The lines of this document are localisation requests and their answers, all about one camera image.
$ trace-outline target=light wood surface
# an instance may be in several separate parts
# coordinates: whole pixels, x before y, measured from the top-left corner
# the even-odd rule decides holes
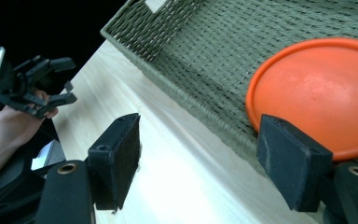
[[[72,80],[78,100],[54,118],[67,160],[123,115],[141,115],[142,157],[124,208],[97,223],[315,223],[289,211],[246,161],[105,41]]]

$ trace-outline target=woven basket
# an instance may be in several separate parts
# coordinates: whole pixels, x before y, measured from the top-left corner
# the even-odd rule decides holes
[[[167,0],[155,13],[130,0],[101,33],[263,175],[244,110],[253,73],[297,42],[358,38],[358,0]]]

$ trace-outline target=green woven tray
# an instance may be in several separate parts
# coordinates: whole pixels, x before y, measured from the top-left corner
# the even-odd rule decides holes
[[[253,73],[297,42],[358,38],[358,0],[167,0],[155,13],[130,0],[101,33],[263,175],[243,104]]]

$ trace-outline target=orange plastic plate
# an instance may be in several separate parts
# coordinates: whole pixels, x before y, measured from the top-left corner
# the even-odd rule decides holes
[[[358,157],[358,40],[314,39],[265,61],[246,95],[258,132],[262,114],[286,119],[331,150],[334,161]]]

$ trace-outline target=human hand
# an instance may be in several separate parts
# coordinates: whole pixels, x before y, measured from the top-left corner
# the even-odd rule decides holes
[[[35,94],[45,101],[48,100],[44,91],[36,91]],[[46,114],[46,118],[51,119],[57,113],[58,109],[55,108]],[[0,111],[0,147],[16,150],[24,145],[36,134],[43,120],[5,106]]]

